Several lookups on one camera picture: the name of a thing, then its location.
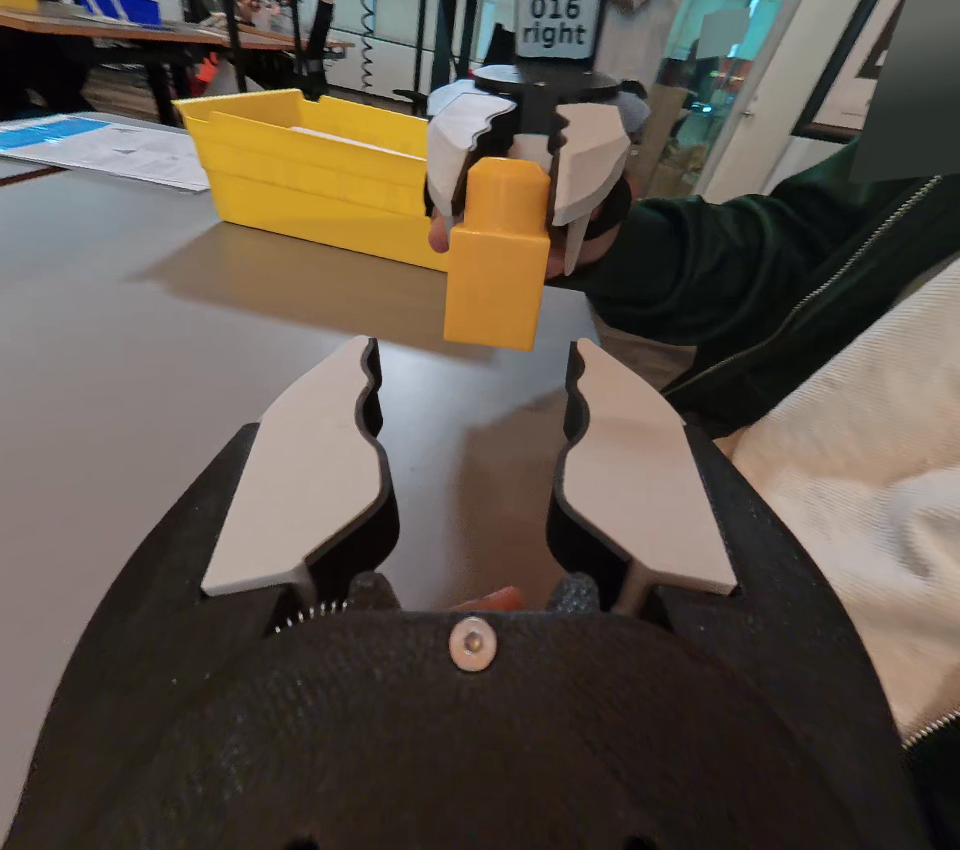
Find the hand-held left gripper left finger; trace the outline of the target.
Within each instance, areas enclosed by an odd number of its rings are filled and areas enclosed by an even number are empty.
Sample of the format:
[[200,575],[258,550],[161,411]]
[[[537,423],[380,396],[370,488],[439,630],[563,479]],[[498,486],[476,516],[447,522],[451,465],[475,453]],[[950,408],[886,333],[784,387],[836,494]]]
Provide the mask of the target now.
[[292,383],[261,417],[201,580],[206,597],[281,586],[301,606],[342,603],[400,537],[378,441],[378,340],[356,336]]

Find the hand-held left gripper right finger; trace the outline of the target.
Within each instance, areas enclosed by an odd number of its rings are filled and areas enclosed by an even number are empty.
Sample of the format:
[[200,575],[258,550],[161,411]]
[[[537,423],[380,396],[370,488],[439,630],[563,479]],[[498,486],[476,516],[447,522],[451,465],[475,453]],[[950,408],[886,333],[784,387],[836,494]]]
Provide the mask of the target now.
[[551,556],[637,614],[656,587],[730,597],[738,579],[680,415],[587,338],[569,347],[564,443],[546,524]]

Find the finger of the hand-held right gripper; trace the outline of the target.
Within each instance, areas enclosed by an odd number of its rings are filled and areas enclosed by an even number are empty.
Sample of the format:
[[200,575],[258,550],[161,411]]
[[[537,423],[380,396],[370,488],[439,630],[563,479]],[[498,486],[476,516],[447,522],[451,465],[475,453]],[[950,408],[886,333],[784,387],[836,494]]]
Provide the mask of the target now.
[[630,139],[616,103],[578,102],[558,105],[561,144],[551,223],[555,227],[587,219],[617,184]]
[[520,126],[515,98],[455,81],[427,99],[424,198],[444,219],[462,217],[469,170],[486,157],[508,156]]

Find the yellow plastic block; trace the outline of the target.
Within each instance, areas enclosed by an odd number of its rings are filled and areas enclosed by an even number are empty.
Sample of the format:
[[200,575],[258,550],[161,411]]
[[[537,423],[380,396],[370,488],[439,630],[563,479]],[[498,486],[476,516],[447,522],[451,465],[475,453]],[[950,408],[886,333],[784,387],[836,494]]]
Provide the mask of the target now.
[[443,338],[533,350],[546,282],[550,179],[530,160],[484,158],[450,232]]

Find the person's right forearm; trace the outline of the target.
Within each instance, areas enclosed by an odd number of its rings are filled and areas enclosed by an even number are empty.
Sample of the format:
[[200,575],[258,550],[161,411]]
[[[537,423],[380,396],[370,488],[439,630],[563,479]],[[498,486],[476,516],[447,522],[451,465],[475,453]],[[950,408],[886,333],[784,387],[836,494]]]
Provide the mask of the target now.
[[597,261],[553,284],[582,292],[618,331],[704,345],[752,334],[796,303],[859,221],[849,202],[817,185],[721,204],[642,201]]

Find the grey desk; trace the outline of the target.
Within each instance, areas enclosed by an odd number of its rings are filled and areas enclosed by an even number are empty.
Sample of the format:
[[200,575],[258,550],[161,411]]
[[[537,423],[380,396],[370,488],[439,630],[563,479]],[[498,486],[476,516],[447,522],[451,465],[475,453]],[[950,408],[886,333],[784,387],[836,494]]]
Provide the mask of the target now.
[[546,289],[533,352],[461,347],[444,274],[223,223],[206,192],[64,171],[4,184],[1,211],[3,834],[127,559],[345,340],[379,340],[402,604],[546,600],[569,345],[594,337],[582,295]]

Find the wooden top office desk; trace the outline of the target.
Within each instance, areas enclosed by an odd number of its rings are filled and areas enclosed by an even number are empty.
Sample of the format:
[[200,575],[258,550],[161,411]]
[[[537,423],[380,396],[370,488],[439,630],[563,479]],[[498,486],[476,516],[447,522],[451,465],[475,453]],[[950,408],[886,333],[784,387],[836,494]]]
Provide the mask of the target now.
[[143,69],[159,121],[167,126],[178,125],[174,102],[191,97],[188,64],[201,61],[208,52],[219,53],[233,65],[235,86],[241,93],[249,88],[244,65],[252,53],[293,55],[297,67],[304,56],[299,38],[246,25],[239,25],[234,32],[194,24],[139,26],[111,17],[9,8],[1,11],[1,25],[6,30],[42,36],[110,42],[108,47],[94,48],[97,64],[132,64]]

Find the person's right hand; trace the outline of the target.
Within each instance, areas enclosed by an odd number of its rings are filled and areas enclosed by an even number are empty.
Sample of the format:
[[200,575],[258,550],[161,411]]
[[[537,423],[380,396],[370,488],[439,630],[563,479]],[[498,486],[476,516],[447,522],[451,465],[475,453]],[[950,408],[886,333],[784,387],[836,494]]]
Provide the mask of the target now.
[[[593,267],[606,256],[616,242],[620,229],[621,226],[617,225],[593,240],[585,239],[581,245],[574,272]],[[550,227],[548,230],[550,251],[544,278],[547,284],[556,283],[558,280],[564,278],[566,274],[565,259],[569,235],[568,231],[569,228],[567,227]],[[439,213],[436,208],[431,213],[428,244],[430,248],[438,254],[447,253],[450,246],[447,225],[442,214]]]

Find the person's left hand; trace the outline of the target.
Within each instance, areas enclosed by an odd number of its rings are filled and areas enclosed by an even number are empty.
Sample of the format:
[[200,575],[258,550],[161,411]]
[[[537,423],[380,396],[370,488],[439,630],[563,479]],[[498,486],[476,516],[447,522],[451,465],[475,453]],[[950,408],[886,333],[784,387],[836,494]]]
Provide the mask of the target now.
[[525,598],[522,591],[518,587],[508,586],[485,596],[465,601],[452,609],[456,612],[480,614],[518,612],[524,608]]

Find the brown cardboard box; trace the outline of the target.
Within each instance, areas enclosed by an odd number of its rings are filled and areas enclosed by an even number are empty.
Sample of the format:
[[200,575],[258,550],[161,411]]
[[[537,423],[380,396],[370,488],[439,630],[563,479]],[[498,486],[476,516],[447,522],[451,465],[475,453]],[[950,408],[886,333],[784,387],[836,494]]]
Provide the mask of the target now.
[[651,113],[635,152],[632,192],[636,198],[691,196],[709,151],[709,107],[683,87],[654,84]]

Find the black office chair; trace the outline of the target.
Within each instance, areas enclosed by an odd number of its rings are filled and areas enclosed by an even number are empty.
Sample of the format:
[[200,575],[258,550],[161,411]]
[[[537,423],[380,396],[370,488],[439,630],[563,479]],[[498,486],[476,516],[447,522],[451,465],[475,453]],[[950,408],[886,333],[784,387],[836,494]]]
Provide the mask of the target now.
[[317,0],[310,32],[300,55],[301,90],[308,100],[316,101],[329,91],[326,59],[334,5],[335,0]]

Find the person's white clothing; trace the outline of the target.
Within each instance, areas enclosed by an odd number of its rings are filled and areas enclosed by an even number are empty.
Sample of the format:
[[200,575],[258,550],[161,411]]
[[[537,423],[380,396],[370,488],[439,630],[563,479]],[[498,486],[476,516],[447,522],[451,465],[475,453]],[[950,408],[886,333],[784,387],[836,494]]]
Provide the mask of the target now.
[[958,720],[958,257],[716,445],[841,600],[906,746]]

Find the black framed marker sign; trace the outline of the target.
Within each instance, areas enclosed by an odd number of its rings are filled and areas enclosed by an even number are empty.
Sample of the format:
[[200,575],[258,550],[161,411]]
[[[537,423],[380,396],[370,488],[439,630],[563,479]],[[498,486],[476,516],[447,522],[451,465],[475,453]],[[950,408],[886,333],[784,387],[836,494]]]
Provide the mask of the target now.
[[859,0],[791,132],[843,145],[863,129],[906,0]]

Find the printed paper sheet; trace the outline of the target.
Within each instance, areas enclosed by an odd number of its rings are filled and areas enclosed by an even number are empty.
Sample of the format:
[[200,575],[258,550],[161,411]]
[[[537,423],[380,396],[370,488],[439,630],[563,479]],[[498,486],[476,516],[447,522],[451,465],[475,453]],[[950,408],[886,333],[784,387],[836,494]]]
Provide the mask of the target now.
[[4,158],[61,170],[98,172],[189,193],[210,189],[192,138],[103,114],[57,114],[1,124]]

